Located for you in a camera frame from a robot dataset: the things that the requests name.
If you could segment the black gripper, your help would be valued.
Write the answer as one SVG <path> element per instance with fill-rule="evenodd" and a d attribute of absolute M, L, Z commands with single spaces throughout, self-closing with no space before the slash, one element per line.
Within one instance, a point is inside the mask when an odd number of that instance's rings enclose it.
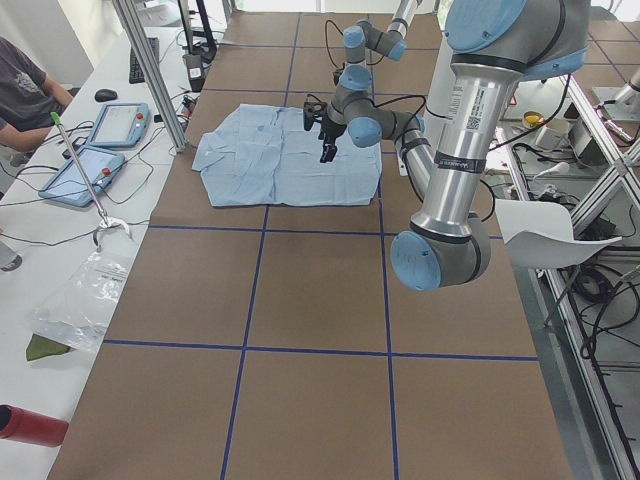
<path fill-rule="evenodd" d="M 321 121 L 319 140 L 323 141 L 323 150 L 320 157 L 321 163 L 330 163 L 334 160 L 338 151 L 336 141 L 345 132 L 345 126 L 331 120 L 329 117 L 324 117 Z"/>

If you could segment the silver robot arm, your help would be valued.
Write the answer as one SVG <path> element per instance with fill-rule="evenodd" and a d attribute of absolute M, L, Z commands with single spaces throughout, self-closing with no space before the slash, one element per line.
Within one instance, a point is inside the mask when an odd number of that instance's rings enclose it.
<path fill-rule="evenodd" d="M 428 140 L 417 115 L 378 107 L 369 94 L 372 75 L 366 53 L 399 60 L 416 9 L 416 2 L 402 2 L 383 31 L 368 21 L 344 30 L 346 62 L 335 94 L 318 111 L 307 111 L 304 123 L 320 127 L 323 162 L 334 159 L 342 135 L 360 148 L 394 142 L 422 205 L 409 229 L 393 240 L 391 263 L 406 287 L 429 291 L 471 282 L 486 270 L 490 241 L 471 204 L 497 122 L 520 82 L 567 75 L 582 67 L 590 5 L 454 2 L 443 47 L 454 78 L 436 142 Z"/>
<path fill-rule="evenodd" d="M 340 31 L 345 49 L 345 61 L 339 66 L 334 62 L 331 53 L 328 53 L 335 67 L 334 84 L 338 85 L 340 77 L 349 69 L 368 72 L 367 51 L 378 53 L 380 60 L 389 58 L 399 61 L 407 48 L 405 37 L 409 26 L 421 4 L 421 0 L 401 1 L 385 31 L 376 28 L 366 19 L 359 20 L 356 24 Z"/>

